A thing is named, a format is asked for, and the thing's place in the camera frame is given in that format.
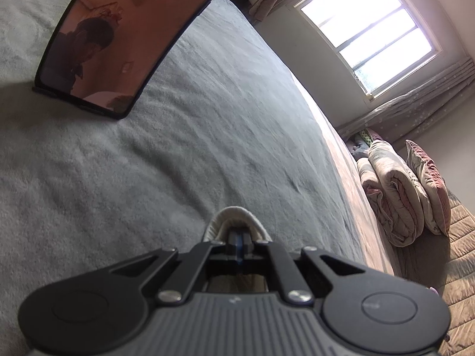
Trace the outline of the white cloth garment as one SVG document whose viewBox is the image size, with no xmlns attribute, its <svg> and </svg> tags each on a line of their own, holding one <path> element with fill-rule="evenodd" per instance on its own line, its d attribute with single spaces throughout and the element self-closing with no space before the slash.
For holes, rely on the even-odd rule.
<svg viewBox="0 0 475 356">
<path fill-rule="evenodd" d="M 228 206 L 214 215 L 205 229 L 202 242 L 227 242 L 231 231 L 244 230 L 250 233 L 252 241 L 272 239 L 259 219 L 241 206 Z M 264 276 L 257 274 L 237 276 L 215 276 L 208 282 L 210 293 L 265 293 L 268 291 Z"/>
</svg>

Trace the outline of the folded pink beige quilt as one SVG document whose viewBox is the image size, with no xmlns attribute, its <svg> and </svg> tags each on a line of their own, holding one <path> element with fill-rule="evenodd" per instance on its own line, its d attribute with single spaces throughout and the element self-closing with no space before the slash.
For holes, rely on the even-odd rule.
<svg viewBox="0 0 475 356">
<path fill-rule="evenodd" d="M 357 161 L 363 190 L 388 241 L 407 247 L 433 221 L 425 189 L 407 163 L 386 141 L 370 145 L 368 156 Z"/>
</svg>

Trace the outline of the grey bed blanket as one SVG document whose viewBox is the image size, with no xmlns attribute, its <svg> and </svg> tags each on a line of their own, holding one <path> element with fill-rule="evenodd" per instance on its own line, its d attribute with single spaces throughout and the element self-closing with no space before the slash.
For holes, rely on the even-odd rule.
<svg viewBox="0 0 475 356">
<path fill-rule="evenodd" d="M 119 121 L 33 92 L 70 0 L 1 0 L 1 353 L 22 300 L 159 247 L 198 243 L 226 206 L 294 252 L 396 265 L 336 130 L 239 10 L 213 0 Z"/>
</svg>

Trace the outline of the quilted beige headboard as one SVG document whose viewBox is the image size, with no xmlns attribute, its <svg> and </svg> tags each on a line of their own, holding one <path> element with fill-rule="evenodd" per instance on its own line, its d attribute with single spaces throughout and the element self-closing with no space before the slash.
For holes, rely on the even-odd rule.
<svg viewBox="0 0 475 356">
<path fill-rule="evenodd" d="M 447 236 L 425 230 L 410 246 L 396 247 L 397 274 L 432 287 L 451 314 L 449 341 L 442 355 L 474 355 L 474 215 L 449 193 L 451 224 Z"/>
</svg>

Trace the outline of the pink beige pillow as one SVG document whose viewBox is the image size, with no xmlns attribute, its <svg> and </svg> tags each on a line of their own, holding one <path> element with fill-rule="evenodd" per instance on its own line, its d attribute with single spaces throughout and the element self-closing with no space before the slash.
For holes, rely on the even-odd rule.
<svg viewBox="0 0 475 356">
<path fill-rule="evenodd" d="M 427 227 L 435 235 L 449 235 L 451 208 L 449 192 L 434 161 L 415 142 L 406 140 L 407 165 L 416 174 L 431 204 L 432 218 Z"/>
</svg>

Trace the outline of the grey patterned curtain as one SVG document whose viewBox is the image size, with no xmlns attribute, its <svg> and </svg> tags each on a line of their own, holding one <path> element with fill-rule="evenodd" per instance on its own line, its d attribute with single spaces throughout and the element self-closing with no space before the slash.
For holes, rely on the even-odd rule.
<svg viewBox="0 0 475 356">
<path fill-rule="evenodd" d="M 474 95 L 474 60 L 466 57 L 411 91 L 397 96 L 338 129 L 349 139 L 372 129 L 398 145 L 437 123 Z"/>
</svg>

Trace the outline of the black framed mirror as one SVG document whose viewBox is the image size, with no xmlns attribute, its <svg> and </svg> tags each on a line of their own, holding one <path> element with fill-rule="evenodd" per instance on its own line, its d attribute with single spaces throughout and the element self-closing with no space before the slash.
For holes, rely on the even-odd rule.
<svg viewBox="0 0 475 356">
<path fill-rule="evenodd" d="M 35 75 L 35 90 L 125 118 L 180 35 L 211 0 L 71 0 Z"/>
</svg>

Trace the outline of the window with bars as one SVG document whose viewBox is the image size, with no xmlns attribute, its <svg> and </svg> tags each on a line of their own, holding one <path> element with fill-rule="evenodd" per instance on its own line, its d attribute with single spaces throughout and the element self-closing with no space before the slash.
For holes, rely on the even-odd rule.
<svg viewBox="0 0 475 356">
<path fill-rule="evenodd" d="M 328 43 L 370 101 L 440 51 L 407 0 L 302 0 L 295 9 Z"/>
</svg>

